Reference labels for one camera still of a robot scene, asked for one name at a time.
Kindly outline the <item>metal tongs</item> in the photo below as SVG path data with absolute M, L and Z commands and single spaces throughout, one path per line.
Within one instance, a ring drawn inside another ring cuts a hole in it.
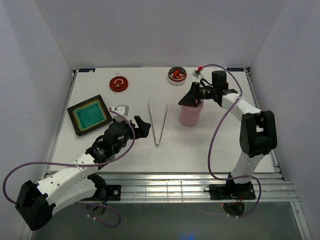
M 151 126 L 153 132 L 153 139 L 155 146 L 158 147 L 162 140 L 164 126 L 168 113 L 168 104 L 150 101 L 149 114 L 151 119 Z

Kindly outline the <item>pink lid with brown handle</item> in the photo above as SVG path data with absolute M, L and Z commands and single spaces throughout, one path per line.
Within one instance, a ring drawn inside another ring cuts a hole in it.
M 184 111 L 189 114 L 195 114 L 195 113 L 201 112 L 201 110 L 203 109 L 203 106 L 204 106 L 203 103 L 198 104 L 197 106 L 195 106 L 195 105 L 182 105 L 181 111 Z

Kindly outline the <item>pink cylindrical container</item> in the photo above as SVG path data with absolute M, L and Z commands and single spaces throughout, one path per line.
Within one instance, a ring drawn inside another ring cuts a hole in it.
M 185 111 L 181 111 L 180 108 L 180 114 L 179 114 L 179 122 L 184 126 L 184 127 L 194 127 L 197 125 L 199 118 L 200 118 L 201 112 L 197 113 L 187 113 Z

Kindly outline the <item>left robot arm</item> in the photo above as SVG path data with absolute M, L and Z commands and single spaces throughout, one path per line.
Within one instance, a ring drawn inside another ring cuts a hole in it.
M 106 195 L 106 182 L 97 172 L 112 162 L 128 141 L 147 138 L 151 124 L 140 116 L 135 123 L 113 120 L 73 166 L 66 166 L 51 176 L 25 182 L 19 191 L 15 208 L 31 231 L 45 226 L 58 211 L 80 200 L 100 200 Z

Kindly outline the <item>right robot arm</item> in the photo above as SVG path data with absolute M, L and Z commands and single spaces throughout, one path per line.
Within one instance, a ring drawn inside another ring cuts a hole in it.
M 216 70 L 211 73 L 211 83 L 202 77 L 202 68 L 193 72 L 198 81 L 179 101 L 180 106 L 200 106 L 204 100 L 213 100 L 226 114 L 232 114 L 240 121 L 239 145 L 241 154 L 226 181 L 226 194 L 237 199 L 244 193 L 244 186 L 251 182 L 259 162 L 275 149 L 278 144 L 275 115 L 272 111 L 262 111 L 242 99 L 242 90 L 229 87 L 227 72 Z

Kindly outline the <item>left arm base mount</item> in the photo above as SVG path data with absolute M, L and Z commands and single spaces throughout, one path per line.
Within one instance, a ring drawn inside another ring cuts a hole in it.
M 98 188 L 93 195 L 93 199 L 97 201 L 120 201 L 122 193 L 121 185 L 107 185 L 102 188 Z

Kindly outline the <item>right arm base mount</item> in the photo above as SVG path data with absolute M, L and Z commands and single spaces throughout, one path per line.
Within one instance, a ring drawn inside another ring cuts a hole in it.
M 204 192 L 209 193 L 210 200 L 255 200 L 256 194 L 252 183 L 236 184 L 210 184 L 204 187 Z

